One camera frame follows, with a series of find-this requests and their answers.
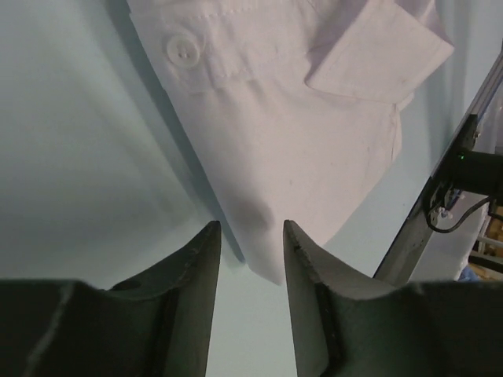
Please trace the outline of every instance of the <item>white shirt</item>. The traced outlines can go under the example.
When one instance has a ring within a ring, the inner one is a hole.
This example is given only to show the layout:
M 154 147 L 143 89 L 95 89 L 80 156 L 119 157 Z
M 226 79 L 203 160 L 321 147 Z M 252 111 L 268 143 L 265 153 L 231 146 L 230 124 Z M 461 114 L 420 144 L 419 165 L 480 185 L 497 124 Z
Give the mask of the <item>white shirt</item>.
M 129 0 L 249 267 L 320 244 L 401 148 L 399 111 L 452 53 L 433 0 Z

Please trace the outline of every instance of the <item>white button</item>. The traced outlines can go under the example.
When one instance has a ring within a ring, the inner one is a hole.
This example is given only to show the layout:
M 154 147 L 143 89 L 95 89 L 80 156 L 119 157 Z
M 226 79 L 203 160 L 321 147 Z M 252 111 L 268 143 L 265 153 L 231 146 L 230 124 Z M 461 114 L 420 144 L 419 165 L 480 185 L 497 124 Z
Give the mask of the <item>white button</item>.
M 171 63 L 180 68 L 192 68 L 199 63 L 197 44 L 184 35 L 176 35 L 167 42 L 166 54 Z

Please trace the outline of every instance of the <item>light blue wall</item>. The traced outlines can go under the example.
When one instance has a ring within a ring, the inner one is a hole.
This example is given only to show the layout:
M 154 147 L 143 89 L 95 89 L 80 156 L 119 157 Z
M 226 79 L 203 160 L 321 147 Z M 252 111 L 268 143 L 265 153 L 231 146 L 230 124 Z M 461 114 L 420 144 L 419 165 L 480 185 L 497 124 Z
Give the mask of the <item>light blue wall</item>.
M 403 112 L 396 164 L 328 245 L 368 274 L 501 47 L 503 2 L 440 5 L 456 53 Z M 0 53 L 2 276 L 109 287 L 222 218 L 125 0 L 0 2 Z M 227 242 L 222 253 L 207 375 L 292 377 L 285 287 Z

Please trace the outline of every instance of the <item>black cable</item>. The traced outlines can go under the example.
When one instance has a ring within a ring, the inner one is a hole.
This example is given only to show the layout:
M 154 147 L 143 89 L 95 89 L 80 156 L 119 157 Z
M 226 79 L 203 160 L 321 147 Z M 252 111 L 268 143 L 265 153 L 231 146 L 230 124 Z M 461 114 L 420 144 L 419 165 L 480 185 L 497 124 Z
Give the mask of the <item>black cable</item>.
M 476 210 L 478 210 L 481 206 L 483 206 L 484 204 L 486 203 L 489 203 L 491 200 L 493 200 L 493 198 L 491 197 L 487 197 L 487 198 L 484 198 L 482 200 L 480 200 L 477 204 L 474 204 L 473 206 L 471 206 L 470 208 L 468 208 L 466 210 L 466 212 L 463 214 L 463 216 L 460 217 L 459 221 L 456 223 L 456 225 L 452 226 L 451 228 L 448 228 L 448 229 L 440 229 L 440 228 L 437 228 L 436 226 L 434 226 L 432 223 L 431 223 L 431 211 L 429 213 L 426 214 L 426 224 L 428 225 L 428 228 L 430 228 L 431 230 L 433 230 L 434 232 L 437 232 L 437 233 L 443 233 L 443 234 L 447 234 L 447 233 L 452 233 L 453 231 L 455 231 L 457 228 L 459 228 L 461 226 L 461 224 L 464 223 L 464 221 L 471 215 L 473 214 Z
M 500 214 L 495 214 L 494 212 L 490 212 L 489 216 L 491 216 L 492 218 L 495 218 L 496 220 L 503 221 L 503 216 L 501 216 Z

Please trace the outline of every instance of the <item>shirt button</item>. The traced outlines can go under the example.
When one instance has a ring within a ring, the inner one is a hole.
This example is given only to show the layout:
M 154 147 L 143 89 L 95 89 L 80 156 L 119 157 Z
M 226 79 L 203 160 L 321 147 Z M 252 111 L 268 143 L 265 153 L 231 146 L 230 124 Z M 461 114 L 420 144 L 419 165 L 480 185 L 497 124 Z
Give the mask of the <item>shirt button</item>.
M 171 63 L 180 68 L 192 68 L 199 63 L 197 44 L 184 35 L 176 35 L 167 42 L 166 54 Z

